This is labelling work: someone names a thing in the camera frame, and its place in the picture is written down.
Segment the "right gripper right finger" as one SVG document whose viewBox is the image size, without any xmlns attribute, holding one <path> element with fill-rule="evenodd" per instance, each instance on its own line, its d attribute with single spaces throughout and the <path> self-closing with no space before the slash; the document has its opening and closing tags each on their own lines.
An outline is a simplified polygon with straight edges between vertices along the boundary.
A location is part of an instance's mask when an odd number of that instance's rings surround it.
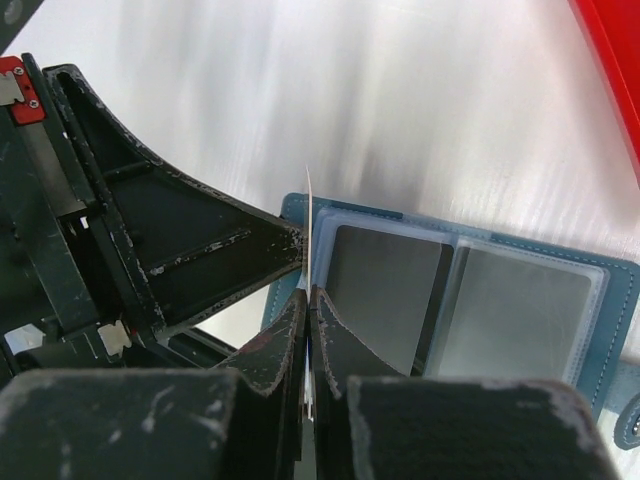
<svg viewBox="0 0 640 480">
<path fill-rule="evenodd" d="M 321 479 L 614 479 L 582 397 L 557 381 L 429 380 L 400 374 L 309 304 Z"/>
</svg>

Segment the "red plastic bin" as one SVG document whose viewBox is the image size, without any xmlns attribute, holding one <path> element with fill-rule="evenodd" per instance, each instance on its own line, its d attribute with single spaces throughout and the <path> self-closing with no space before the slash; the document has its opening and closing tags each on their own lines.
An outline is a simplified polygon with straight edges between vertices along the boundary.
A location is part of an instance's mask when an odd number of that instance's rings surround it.
<svg viewBox="0 0 640 480">
<path fill-rule="evenodd" d="M 639 173 L 639 2 L 576 0 L 572 7 L 613 96 L 634 173 Z"/>
</svg>

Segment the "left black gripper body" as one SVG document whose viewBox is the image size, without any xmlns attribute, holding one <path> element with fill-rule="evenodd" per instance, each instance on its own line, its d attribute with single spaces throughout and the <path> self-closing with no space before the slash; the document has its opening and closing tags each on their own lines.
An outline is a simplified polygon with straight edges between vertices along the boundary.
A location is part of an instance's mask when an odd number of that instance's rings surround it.
<svg viewBox="0 0 640 480">
<path fill-rule="evenodd" d="M 197 324 L 173 336 L 135 332 L 44 69 L 27 54 L 1 60 L 2 371 L 219 363 L 229 346 Z"/>
</svg>

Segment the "blue leather card holder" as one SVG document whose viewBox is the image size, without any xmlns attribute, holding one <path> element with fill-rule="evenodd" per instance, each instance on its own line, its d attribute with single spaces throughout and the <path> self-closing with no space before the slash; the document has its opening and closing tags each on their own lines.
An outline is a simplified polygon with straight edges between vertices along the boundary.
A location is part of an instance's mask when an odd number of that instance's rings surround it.
<svg viewBox="0 0 640 480">
<path fill-rule="evenodd" d="M 305 226 L 307 196 L 282 217 Z M 421 376 L 549 378 L 576 388 L 594 415 L 617 415 L 615 444 L 639 445 L 639 369 L 621 352 L 639 301 L 636 263 L 431 217 L 313 199 L 312 283 L 325 289 L 342 225 L 453 246 Z"/>
</svg>

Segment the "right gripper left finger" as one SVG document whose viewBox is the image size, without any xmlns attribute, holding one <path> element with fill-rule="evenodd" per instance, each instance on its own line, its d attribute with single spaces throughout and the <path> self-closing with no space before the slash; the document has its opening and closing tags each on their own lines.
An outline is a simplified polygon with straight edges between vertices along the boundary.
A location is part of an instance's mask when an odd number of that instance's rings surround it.
<svg viewBox="0 0 640 480">
<path fill-rule="evenodd" d="M 289 479 L 308 300 L 210 369 L 33 370 L 1 393 L 5 479 Z"/>
</svg>

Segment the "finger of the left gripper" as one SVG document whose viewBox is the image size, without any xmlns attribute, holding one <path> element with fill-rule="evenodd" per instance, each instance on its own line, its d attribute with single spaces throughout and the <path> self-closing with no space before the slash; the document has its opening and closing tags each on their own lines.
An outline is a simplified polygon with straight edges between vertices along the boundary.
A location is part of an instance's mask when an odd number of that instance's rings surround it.
<svg viewBox="0 0 640 480">
<path fill-rule="evenodd" d="M 139 335 L 173 336 L 298 269 L 300 227 L 180 171 L 71 64 L 43 71 L 98 202 L 98 243 Z"/>
</svg>

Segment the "gold credit card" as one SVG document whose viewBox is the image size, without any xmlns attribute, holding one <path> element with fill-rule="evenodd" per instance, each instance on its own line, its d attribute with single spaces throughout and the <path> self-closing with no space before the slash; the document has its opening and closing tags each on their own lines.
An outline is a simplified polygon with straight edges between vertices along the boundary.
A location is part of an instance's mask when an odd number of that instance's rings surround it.
<svg viewBox="0 0 640 480">
<path fill-rule="evenodd" d="M 305 166 L 307 180 L 307 214 L 305 220 L 306 229 L 306 269 L 305 269 L 305 291 L 307 304 L 310 304 L 312 290 L 312 238 L 313 238 L 313 193 L 309 166 Z M 307 406 L 307 417 L 310 422 L 314 422 L 314 393 L 312 386 L 312 353 L 311 337 L 307 338 L 306 347 L 306 374 L 305 374 L 305 404 Z"/>
</svg>

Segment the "black credit card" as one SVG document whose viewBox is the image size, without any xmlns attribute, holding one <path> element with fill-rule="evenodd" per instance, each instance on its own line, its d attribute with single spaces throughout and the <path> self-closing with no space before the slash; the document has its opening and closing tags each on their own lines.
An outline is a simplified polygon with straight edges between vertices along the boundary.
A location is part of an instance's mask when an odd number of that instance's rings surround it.
<svg viewBox="0 0 640 480">
<path fill-rule="evenodd" d="M 399 372 L 425 371 L 454 248 L 342 225 L 325 290 L 343 323 Z"/>
</svg>

